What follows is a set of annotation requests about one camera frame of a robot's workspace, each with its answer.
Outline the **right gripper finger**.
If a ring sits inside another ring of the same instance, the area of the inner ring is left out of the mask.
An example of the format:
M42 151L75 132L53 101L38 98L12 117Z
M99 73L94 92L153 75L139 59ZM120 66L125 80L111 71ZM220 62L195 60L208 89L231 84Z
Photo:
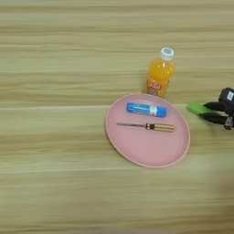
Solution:
M223 112L225 111L225 106L217 101L211 101L204 104L205 107L213 111Z
M214 112L201 113L199 117L215 124L224 124L227 120L227 116L219 115Z

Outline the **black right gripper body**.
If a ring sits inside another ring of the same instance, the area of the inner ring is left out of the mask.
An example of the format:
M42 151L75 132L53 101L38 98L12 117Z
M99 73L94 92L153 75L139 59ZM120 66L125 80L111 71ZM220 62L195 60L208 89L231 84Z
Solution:
M225 113L228 115L224 128L226 130L231 130L234 125L234 106L233 105L226 105Z

